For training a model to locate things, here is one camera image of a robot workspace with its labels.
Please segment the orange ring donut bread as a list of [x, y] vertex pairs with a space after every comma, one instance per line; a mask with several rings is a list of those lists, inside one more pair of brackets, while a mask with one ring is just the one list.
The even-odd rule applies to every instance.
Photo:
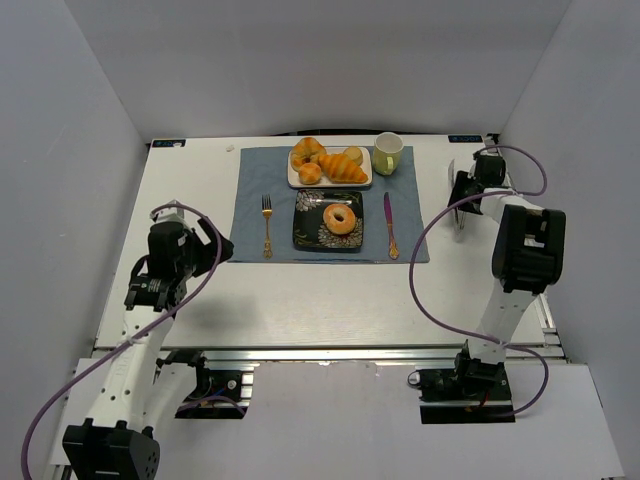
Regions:
[[331, 233], [347, 235], [355, 229], [356, 216], [347, 205], [334, 203], [325, 208], [323, 222]]

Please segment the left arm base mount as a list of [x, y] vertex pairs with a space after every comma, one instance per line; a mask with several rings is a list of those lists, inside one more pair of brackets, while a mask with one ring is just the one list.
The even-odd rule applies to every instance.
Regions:
[[156, 361], [157, 370], [173, 363], [186, 364], [195, 377], [195, 388], [177, 410], [176, 419], [241, 420], [247, 413], [249, 397], [242, 393], [245, 371], [214, 367], [202, 350], [193, 349], [170, 351]]

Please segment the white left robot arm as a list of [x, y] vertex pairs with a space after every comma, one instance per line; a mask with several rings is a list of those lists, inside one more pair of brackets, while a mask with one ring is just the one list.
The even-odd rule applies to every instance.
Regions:
[[160, 360], [180, 308], [194, 299], [190, 279], [209, 281], [233, 254], [232, 243], [185, 205], [166, 204], [150, 215], [147, 253], [132, 267], [124, 299], [121, 339], [102, 359], [104, 383], [79, 425], [67, 426], [63, 450], [79, 479], [152, 479], [160, 461], [160, 425], [197, 386], [194, 362]]

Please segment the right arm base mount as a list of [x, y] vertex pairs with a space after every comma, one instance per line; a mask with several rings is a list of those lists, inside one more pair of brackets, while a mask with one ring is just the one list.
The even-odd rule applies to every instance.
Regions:
[[509, 381], [502, 362], [486, 364], [459, 357], [452, 368], [418, 369], [407, 376], [419, 392], [424, 425], [497, 424], [515, 421]]

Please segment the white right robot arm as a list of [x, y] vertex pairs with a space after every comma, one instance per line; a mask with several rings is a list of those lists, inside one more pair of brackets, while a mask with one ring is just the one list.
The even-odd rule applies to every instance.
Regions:
[[491, 258], [493, 290], [476, 330], [456, 358], [461, 375], [493, 375], [504, 366], [508, 344], [524, 313], [548, 286], [559, 280], [564, 260], [566, 214], [536, 206], [509, 188], [506, 162], [483, 148], [470, 170], [449, 165], [452, 211], [460, 235], [468, 215], [484, 215], [498, 224]]

